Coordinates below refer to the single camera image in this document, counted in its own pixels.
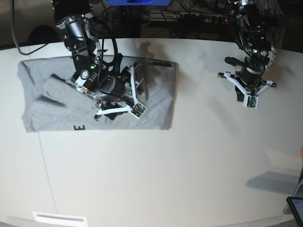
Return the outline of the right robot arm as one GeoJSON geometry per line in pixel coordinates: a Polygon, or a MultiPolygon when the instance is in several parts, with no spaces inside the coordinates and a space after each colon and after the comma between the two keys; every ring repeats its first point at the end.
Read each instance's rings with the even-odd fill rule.
{"type": "Polygon", "coordinates": [[[81,94],[102,102],[137,104],[135,93],[142,93],[141,81],[135,79],[135,71],[142,66],[136,61],[121,69],[123,55],[112,39],[112,61],[104,59],[105,49],[91,31],[94,18],[90,0],[54,0],[52,2],[55,24],[64,30],[64,45],[71,52],[75,73],[73,87],[81,94]]]}

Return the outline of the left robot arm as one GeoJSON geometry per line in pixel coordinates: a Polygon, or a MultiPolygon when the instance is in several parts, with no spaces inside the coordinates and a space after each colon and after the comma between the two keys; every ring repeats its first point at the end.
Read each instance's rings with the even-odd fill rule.
{"type": "Polygon", "coordinates": [[[263,80],[264,73],[276,56],[274,44],[267,40],[266,18],[253,0],[229,0],[225,4],[225,23],[244,60],[225,57],[224,61],[239,66],[234,73],[226,71],[219,77],[228,79],[235,86],[237,101],[244,107],[256,109],[259,96],[269,87],[276,87],[272,80],[263,80]]]}

